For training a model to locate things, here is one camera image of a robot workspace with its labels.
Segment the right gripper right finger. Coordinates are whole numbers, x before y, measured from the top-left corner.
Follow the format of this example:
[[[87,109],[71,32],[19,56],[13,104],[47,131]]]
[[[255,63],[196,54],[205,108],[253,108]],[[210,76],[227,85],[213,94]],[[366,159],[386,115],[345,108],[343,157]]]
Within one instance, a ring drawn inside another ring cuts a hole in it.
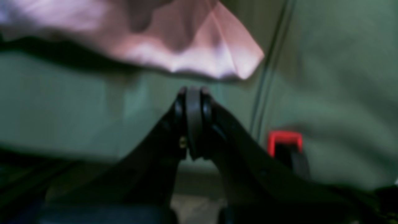
[[[190,156],[213,162],[221,224],[396,224],[397,187],[364,192],[305,180],[272,158],[206,88],[187,89]]]

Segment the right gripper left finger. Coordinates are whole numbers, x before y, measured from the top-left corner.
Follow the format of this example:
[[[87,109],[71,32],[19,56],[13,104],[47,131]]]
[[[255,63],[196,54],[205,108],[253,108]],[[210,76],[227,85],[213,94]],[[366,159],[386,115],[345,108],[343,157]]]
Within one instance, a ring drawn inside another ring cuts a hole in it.
[[[168,112],[142,142],[113,167],[48,203],[42,224],[177,224],[170,207],[175,175],[186,149],[185,97],[181,88]]]

